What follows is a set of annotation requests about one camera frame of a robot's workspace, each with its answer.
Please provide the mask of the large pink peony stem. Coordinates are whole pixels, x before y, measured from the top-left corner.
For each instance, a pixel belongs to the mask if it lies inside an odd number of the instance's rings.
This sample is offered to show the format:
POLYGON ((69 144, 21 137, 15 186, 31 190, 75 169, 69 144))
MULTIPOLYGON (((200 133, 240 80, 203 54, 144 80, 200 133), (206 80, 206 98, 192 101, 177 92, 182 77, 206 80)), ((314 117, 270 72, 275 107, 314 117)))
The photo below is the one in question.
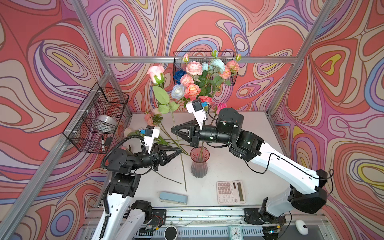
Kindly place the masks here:
POLYGON ((189 55, 184 54, 183 62, 187 64, 185 74, 181 77, 181 84, 186 88, 194 83, 195 76, 201 76, 203 74, 203 66, 196 61, 189 61, 189 55))

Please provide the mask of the blue artificial rose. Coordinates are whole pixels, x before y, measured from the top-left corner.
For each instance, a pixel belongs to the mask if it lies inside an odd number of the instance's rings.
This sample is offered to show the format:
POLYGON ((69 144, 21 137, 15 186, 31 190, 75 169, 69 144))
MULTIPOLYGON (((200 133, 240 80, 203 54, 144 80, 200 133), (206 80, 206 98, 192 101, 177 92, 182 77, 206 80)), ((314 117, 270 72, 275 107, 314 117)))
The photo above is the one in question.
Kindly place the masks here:
POLYGON ((174 84, 179 85, 181 83, 181 78, 186 74, 186 71, 179 70, 176 71, 173 75, 174 84))

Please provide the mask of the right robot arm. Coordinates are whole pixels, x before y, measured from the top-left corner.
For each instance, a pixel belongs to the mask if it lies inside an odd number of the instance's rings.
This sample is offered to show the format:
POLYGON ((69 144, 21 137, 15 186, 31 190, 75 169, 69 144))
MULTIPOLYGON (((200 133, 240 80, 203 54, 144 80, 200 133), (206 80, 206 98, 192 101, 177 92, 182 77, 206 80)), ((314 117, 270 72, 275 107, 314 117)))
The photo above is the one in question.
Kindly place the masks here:
POLYGON ((229 147, 230 153, 247 164, 265 168, 289 183, 289 187, 274 198, 264 198, 255 214, 248 214, 245 221, 253 225, 274 223, 293 209, 315 214, 328 198, 324 185, 332 177, 324 170, 310 170, 275 150, 256 134, 242 129, 244 116, 233 108, 221 109, 216 124, 205 125, 194 119, 171 128, 171 132, 197 148, 201 142, 220 143, 229 147))

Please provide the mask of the pink peach flower stem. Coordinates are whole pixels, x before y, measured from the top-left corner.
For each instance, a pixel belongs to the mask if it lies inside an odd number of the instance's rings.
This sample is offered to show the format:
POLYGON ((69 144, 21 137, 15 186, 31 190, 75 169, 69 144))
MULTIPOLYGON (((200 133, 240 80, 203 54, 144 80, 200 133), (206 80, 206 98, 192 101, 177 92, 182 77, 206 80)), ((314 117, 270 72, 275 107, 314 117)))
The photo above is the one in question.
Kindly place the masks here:
POLYGON ((240 54, 235 56, 234 60, 230 60, 225 64, 224 70, 221 70, 219 76, 224 80, 224 84, 227 86, 234 86, 238 72, 240 70, 239 61, 242 59, 240 54))

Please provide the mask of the purple glass vase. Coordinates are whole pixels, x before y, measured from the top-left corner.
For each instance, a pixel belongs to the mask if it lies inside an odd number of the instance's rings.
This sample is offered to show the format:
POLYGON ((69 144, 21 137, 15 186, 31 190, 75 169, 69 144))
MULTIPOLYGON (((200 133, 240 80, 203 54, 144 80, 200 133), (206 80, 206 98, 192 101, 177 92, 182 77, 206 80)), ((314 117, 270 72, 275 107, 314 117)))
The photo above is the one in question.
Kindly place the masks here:
POLYGON ((190 152, 192 159, 191 173, 196 178, 203 178, 208 173, 207 161, 210 158, 210 152, 206 147, 193 148, 190 152))

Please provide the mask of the pink artificial rose stem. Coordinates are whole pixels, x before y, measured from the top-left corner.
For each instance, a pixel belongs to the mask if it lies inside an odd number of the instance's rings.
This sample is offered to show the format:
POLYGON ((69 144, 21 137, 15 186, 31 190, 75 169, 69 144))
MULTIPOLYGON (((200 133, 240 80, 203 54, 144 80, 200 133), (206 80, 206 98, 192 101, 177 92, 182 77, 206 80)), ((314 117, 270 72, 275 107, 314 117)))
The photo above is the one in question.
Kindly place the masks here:
POLYGON ((199 96, 199 99, 204 103, 206 102, 208 105, 212 104, 212 98, 209 96, 199 96))

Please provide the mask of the light blue flower stem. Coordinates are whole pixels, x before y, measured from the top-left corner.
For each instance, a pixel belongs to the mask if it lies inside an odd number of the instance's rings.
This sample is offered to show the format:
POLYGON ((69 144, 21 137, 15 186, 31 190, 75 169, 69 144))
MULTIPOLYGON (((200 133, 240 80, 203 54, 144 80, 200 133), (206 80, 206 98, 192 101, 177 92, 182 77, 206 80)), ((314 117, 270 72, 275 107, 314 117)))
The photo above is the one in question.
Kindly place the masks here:
POLYGON ((220 90, 224 81, 219 73, 224 70, 225 63, 219 58, 219 51, 213 50, 212 59, 209 62, 202 63, 202 66, 203 74, 198 78, 201 89, 199 96, 213 97, 220 90))

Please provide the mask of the white artificial rose stem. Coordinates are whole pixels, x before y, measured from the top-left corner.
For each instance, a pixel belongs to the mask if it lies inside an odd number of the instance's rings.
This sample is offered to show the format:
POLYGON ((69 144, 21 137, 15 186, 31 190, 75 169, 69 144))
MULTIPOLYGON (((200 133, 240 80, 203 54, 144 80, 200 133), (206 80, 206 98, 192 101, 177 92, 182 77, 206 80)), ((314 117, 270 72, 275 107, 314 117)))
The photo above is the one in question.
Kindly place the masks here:
POLYGON ((185 86, 182 84, 174 85, 171 96, 175 100, 181 100, 184 97, 185 94, 185 86))

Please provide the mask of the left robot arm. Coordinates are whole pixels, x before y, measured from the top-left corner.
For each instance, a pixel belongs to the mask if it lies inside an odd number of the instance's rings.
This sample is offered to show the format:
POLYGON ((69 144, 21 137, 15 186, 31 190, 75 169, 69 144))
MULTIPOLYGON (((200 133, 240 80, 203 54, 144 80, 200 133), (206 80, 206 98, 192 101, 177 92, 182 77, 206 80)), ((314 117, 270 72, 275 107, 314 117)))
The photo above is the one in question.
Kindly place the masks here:
POLYGON ((103 193, 104 211, 92 236, 94 240, 132 240, 136 233, 149 224, 151 230, 165 221, 153 216, 152 204, 134 200, 142 174, 136 170, 158 171, 179 156, 176 147, 154 144, 146 149, 142 136, 131 135, 118 142, 101 162, 103 169, 114 173, 103 193))

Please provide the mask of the light pink rose stem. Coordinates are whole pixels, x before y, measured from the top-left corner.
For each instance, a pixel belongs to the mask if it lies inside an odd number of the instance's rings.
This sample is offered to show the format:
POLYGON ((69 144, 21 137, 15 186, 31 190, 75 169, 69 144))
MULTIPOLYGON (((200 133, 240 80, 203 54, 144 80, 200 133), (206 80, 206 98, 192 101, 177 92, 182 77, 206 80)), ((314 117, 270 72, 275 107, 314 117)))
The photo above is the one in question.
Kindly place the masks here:
POLYGON ((151 98, 151 105, 156 111, 153 113, 152 119, 156 127, 160 127, 161 131, 169 137, 171 143, 176 147, 180 148, 181 153, 181 164, 182 164, 182 174, 183 174, 183 185, 185 192, 187 192, 187 179, 186 179, 186 170, 184 164, 184 156, 187 156, 187 152, 181 145, 181 140, 178 137, 172 137, 171 131, 165 128, 165 124, 162 120, 155 119, 160 118, 163 115, 170 115, 172 120, 172 126, 176 125, 175 112, 180 108, 178 100, 172 96, 171 92, 168 92, 166 89, 166 70, 162 65, 152 65, 146 72, 146 75, 149 77, 149 96, 151 98))

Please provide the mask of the coral pink rose stem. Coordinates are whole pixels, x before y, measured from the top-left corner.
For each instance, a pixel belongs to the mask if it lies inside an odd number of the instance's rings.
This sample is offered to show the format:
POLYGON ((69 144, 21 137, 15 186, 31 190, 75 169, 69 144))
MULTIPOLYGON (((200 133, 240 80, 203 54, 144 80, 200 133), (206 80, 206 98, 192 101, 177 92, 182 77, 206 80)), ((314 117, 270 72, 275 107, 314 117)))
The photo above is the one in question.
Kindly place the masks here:
POLYGON ((185 90, 184 97, 186 100, 194 101, 197 99, 198 95, 200 94, 201 89, 198 85, 195 84, 189 84, 185 90))

